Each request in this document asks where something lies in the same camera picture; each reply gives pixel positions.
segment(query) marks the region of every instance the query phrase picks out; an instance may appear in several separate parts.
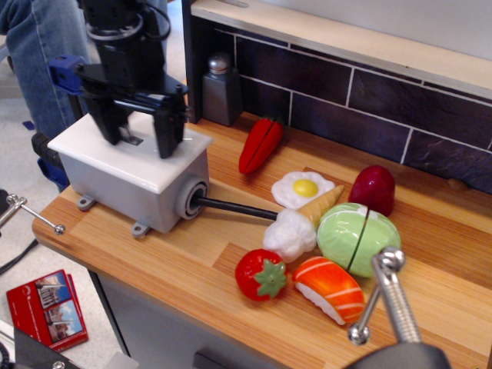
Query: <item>plastic food toy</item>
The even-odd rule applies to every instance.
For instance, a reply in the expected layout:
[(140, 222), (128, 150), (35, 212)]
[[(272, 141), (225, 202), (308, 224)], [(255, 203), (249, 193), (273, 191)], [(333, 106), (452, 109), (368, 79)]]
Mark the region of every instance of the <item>plastic food toy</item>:
[(335, 187), (313, 171), (293, 171), (271, 186), (275, 201), (287, 209), (297, 210)]
[(400, 235), (391, 221), (367, 206), (345, 203), (322, 218), (317, 245), (323, 256), (351, 274), (371, 277), (371, 259), (387, 246), (401, 248)]
[(307, 203), (298, 211), (284, 209), (264, 233), (263, 248), (279, 254), (286, 263), (316, 247), (316, 230), (321, 217), (337, 204), (344, 186), (337, 186)]
[(256, 171), (278, 146), (284, 126), (278, 121), (262, 118), (254, 123), (239, 158), (239, 172)]
[(388, 217), (394, 205), (393, 175), (379, 165), (365, 168), (355, 179), (348, 202), (366, 205)]
[(307, 259), (292, 275), (295, 287), (339, 325), (356, 321), (364, 310), (359, 284), (340, 266), (322, 256)]
[(246, 297), (266, 301), (277, 296), (287, 284), (287, 266), (272, 251), (253, 250), (239, 261), (235, 276)]

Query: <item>floor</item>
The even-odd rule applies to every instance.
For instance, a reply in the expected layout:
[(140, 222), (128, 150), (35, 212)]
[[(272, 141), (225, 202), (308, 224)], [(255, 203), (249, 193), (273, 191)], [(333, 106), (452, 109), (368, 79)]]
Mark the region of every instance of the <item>floor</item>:
[[(179, 81), (185, 79), (185, 53), (181, 19), (181, 2), (168, 4), (171, 35), (168, 39), (168, 74)], [(0, 45), (5, 42), (0, 38)], [(32, 151), (31, 136), (22, 122), (30, 121), (15, 75), (6, 60), (0, 63), (0, 188), (28, 200), (27, 206), (41, 211), (57, 195), (57, 187), (39, 171), (37, 156)], [(20, 254), (34, 239), (32, 216), (19, 211), (3, 228), (0, 237), (0, 265)], [(62, 223), (62, 219), (51, 219)], [(38, 245), (16, 266), (0, 276), (0, 319), (12, 324), (5, 292), (54, 271), (64, 269), (71, 274), (88, 329), (89, 341), (63, 354), (84, 369), (101, 369), (120, 351), (87, 269)]]

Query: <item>metal shaker cap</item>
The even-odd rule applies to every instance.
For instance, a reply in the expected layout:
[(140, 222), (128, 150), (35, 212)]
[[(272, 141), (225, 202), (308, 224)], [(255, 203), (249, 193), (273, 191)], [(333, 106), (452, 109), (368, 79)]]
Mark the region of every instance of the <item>metal shaker cap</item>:
[(227, 52), (215, 52), (208, 58), (208, 68), (214, 75), (223, 75), (231, 68), (231, 57)]

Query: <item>ice cream cone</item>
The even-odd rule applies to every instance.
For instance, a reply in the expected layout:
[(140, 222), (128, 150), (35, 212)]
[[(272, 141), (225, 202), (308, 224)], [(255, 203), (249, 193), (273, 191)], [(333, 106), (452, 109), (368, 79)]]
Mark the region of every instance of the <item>ice cream cone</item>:
[(345, 186), (340, 185), (328, 192), (325, 192), (313, 201), (308, 202), (302, 208), (298, 209), (298, 213), (303, 214), (303, 216), (305, 216), (317, 229), (320, 225), (321, 217), (337, 204), (337, 201), (344, 189)]

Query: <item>jeans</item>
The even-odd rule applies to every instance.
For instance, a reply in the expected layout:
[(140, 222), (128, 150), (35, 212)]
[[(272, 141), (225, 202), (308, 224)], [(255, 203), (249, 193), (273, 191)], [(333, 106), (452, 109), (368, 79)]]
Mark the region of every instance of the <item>jeans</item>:
[(75, 122), (66, 92), (53, 87), (48, 63), (60, 54), (89, 62), (85, 24), (75, 0), (2, 0), (0, 34), (37, 131), (54, 138)]

